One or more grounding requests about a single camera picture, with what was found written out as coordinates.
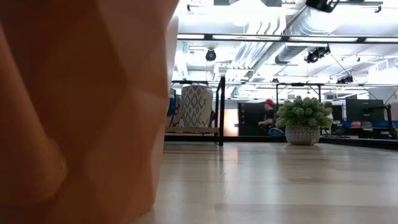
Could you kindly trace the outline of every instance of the potted plant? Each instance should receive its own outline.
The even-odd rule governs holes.
[[[295,145],[312,146],[319,141],[320,128],[329,127],[331,108],[325,108],[316,98],[302,99],[300,96],[286,101],[279,108],[276,126],[285,127],[286,140]]]

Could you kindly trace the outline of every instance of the green plant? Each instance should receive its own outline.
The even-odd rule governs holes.
[[[279,108],[276,126],[304,126],[305,128],[330,127],[332,120],[327,118],[331,108],[325,108],[316,98],[302,99],[300,96],[291,101],[285,101]]]

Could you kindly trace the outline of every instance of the wooden floor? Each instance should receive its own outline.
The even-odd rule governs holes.
[[[398,153],[167,143],[154,209],[131,223],[397,224]]]

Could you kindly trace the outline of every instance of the red cap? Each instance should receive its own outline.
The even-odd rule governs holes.
[[[274,106],[274,101],[273,100],[266,100],[267,104],[269,104],[269,106]]]

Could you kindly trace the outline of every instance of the faceted orange vase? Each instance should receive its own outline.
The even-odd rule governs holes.
[[[0,1],[0,223],[122,224],[151,208],[177,3]]]

